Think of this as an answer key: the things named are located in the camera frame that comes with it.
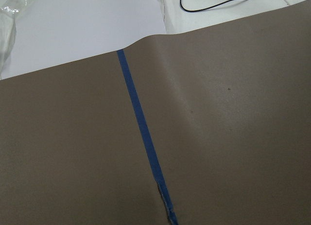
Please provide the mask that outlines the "clear plastic bag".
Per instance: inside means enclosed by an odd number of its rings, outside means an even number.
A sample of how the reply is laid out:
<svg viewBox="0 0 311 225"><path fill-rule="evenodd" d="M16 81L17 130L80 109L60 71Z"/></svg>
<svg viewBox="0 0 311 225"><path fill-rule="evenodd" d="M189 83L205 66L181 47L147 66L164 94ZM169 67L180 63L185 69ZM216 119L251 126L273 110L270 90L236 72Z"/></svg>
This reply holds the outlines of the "clear plastic bag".
<svg viewBox="0 0 311 225"><path fill-rule="evenodd" d="M16 38L16 19L35 0L7 0L0 7L0 66L9 57Z"/></svg>

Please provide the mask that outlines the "white paper sheet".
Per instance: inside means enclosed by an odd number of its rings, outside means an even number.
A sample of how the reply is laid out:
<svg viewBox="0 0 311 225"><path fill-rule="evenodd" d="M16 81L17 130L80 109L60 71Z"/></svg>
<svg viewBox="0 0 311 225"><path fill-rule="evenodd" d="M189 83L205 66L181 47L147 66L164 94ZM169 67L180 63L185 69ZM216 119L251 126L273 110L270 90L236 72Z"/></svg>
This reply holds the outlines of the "white paper sheet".
<svg viewBox="0 0 311 225"><path fill-rule="evenodd" d="M158 0L21 0L1 79L123 49L166 32Z"/></svg>

